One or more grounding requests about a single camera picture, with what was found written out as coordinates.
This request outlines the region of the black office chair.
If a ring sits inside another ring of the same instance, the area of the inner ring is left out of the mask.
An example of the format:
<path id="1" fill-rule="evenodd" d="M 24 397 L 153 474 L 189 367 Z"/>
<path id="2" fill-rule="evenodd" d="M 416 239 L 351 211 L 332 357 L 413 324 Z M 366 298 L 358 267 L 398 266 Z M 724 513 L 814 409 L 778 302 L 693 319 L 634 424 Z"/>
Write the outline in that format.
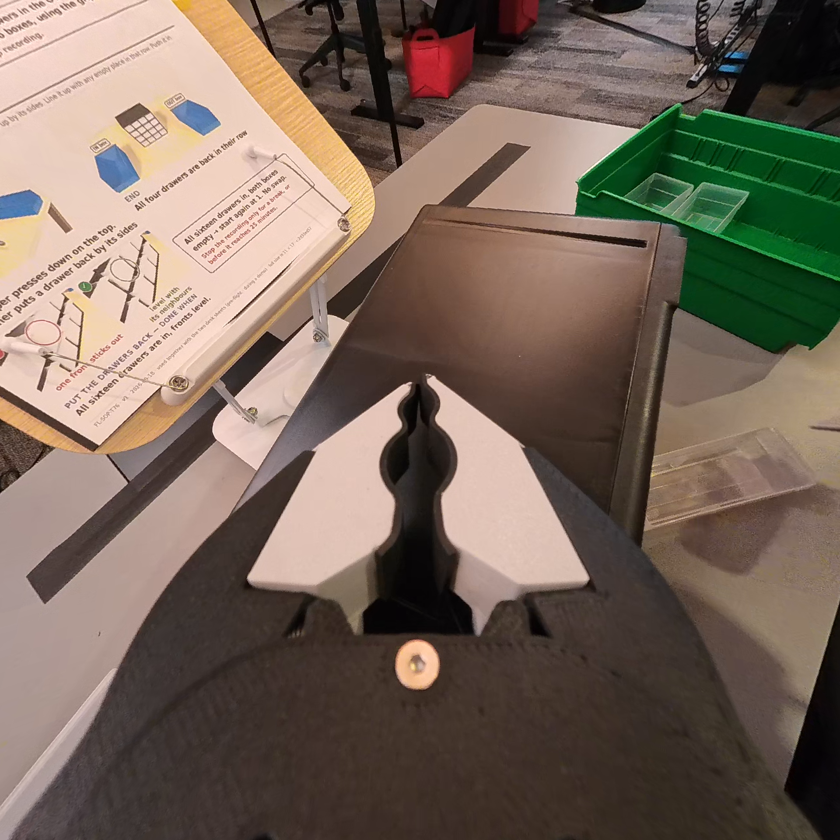
<path id="1" fill-rule="evenodd" d="M 344 40 L 339 28 L 339 21 L 344 18 L 341 1 L 301 1 L 297 4 L 297 7 L 302 9 L 306 15 L 312 16 L 314 8 L 321 5 L 325 6 L 328 11 L 330 35 L 301 66 L 298 71 L 299 81 L 303 88 L 310 88 L 311 80 L 308 77 L 308 71 L 318 64 L 322 67 L 327 66 L 329 63 L 329 56 L 334 54 L 337 63 L 339 87 L 342 91 L 350 91 L 351 84 L 343 74 L 345 64 Z"/>

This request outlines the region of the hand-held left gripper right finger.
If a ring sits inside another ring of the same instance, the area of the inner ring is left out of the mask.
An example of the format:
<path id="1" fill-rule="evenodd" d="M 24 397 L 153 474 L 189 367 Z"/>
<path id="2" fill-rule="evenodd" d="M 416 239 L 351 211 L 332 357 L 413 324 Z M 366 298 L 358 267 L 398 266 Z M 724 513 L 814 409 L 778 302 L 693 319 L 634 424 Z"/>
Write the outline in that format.
<path id="1" fill-rule="evenodd" d="M 431 376 L 434 423 L 455 451 L 440 499 L 457 553 L 452 585 L 481 634 L 495 607 L 590 581 L 579 554 L 516 438 Z"/>

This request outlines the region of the green plastic bin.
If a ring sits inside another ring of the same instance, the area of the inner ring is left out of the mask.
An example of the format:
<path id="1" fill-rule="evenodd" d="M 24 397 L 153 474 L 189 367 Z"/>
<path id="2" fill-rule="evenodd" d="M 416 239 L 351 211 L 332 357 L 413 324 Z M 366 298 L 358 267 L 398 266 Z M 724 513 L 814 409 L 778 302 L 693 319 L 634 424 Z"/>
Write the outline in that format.
<path id="1" fill-rule="evenodd" d="M 711 234 L 624 196 L 659 172 L 750 193 Z M 676 105 L 577 181 L 580 216 L 675 224 L 687 239 L 679 306 L 767 351 L 810 349 L 839 316 L 839 140 Z"/>

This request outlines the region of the black table leg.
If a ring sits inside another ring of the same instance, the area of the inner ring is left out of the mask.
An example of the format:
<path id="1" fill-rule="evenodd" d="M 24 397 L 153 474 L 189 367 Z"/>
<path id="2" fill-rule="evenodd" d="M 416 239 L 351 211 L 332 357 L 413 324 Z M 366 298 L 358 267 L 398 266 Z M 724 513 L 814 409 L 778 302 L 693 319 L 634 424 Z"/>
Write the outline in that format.
<path id="1" fill-rule="evenodd" d="M 360 20 L 364 54 L 369 67 L 374 99 L 372 103 L 360 100 L 360 103 L 351 109 L 350 115 L 359 119 L 386 123 L 389 126 L 395 166 L 399 168 L 403 164 L 403 154 L 398 128 L 419 130 L 424 126 L 425 120 L 422 117 L 395 111 L 389 70 L 385 66 L 385 44 L 376 1 L 356 1 L 355 6 Z"/>

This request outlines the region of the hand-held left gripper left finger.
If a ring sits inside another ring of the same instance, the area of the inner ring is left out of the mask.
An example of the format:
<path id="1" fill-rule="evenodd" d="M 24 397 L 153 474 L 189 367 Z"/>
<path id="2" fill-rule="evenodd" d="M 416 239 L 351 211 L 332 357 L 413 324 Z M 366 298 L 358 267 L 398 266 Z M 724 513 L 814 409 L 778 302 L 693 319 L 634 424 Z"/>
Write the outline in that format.
<path id="1" fill-rule="evenodd" d="M 399 534 L 397 485 L 408 470 L 417 384 L 399 385 L 313 451 L 247 582 L 336 602 L 360 634 L 388 587 L 377 556 Z"/>

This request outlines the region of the black desk leg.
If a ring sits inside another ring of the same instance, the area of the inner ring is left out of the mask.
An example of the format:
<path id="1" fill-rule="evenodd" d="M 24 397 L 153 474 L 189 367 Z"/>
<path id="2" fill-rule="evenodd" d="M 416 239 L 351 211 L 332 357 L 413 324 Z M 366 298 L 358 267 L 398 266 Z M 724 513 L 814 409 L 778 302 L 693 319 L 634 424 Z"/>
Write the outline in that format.
<path id="1" fill-rule="evenodd" d="M 763 23 L 733 90 L 721 107 L 726 114 L 746 116 L 784 52 L 802 15 L 803 1 L 777 1 Z"/>

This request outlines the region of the clear plastic drawer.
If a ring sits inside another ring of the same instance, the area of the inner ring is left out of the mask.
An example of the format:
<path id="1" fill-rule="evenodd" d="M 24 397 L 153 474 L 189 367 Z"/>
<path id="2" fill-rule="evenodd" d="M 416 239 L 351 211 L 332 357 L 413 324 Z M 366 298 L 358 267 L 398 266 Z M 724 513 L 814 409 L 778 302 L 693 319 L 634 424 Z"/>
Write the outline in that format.
<path id="1" fill-rule="evenodd" d="M 644 529 L 775 498 L 816 485 L 789 440 L 765 427 L 656 455 Z"/>
<path id="2" fill-rule="evenodd" d="M 672 218 L 711 234 L 723 231 L 749 200 L 738 188 L 702 182 L 677 206 Z"/>
<path id="3" fill-rule="evenodd" d="M 689 182 L 655 172 L 624 197 L 652 212 L 672 217 L 694 190 L 695 187 Z"/>

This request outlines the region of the black drawer cabinet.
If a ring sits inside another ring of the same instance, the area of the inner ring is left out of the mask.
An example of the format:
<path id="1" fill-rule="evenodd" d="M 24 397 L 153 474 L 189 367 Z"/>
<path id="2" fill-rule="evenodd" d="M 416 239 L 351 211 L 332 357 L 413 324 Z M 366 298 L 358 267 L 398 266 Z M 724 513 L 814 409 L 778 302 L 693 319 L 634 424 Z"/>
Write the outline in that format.
<path id="1" fill-rule="evenodd" d="M 387 590 L 368 633 L 475 634 L 452 585 L 440 499 L 455 451 L 434 423 L 438 378 L 524 449 L 590 575 L 578 590 L 498 604 L 550 636 L 610 594 L 604 569 L 636 563 L 686 244 L 673 227 L 573 216 L 425 208 L 277 442 L 282 469 L 245 504 L 241 600 L 289 622 L 314 595 L 247 582 L 313 451 L 399 385 L 417 385 L 399 534 L 377 556 Z"/>

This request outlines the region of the red bag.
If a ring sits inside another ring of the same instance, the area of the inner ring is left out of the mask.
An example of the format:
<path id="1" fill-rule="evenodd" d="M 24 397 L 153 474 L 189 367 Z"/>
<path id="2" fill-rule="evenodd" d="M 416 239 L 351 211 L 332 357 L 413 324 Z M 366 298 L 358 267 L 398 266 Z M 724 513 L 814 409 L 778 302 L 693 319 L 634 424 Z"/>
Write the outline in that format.
<path id="1" fill-rule="evenodd" d="M 419 28 L 402 37 L 402 52 L 412 99 L 449 98 L 473 67 L 475 29 L 440 37 Z"/>
<path id="2" fill-rule="evenodd" d="M 539 1 L 498 1 L 497 34 L 502 39 L 520 40 L 536 25 Z"/>

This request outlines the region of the person's black clothing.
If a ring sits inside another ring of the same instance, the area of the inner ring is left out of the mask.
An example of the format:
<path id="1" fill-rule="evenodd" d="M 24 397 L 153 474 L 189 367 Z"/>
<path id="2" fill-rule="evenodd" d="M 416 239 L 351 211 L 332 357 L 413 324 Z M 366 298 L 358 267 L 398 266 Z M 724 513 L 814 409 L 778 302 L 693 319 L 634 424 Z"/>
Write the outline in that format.
<path id="1" fill-rule="evenodd" d="M 824 839 L 839 838 L 839 665 L 826 654 L 785 790 Z"/>

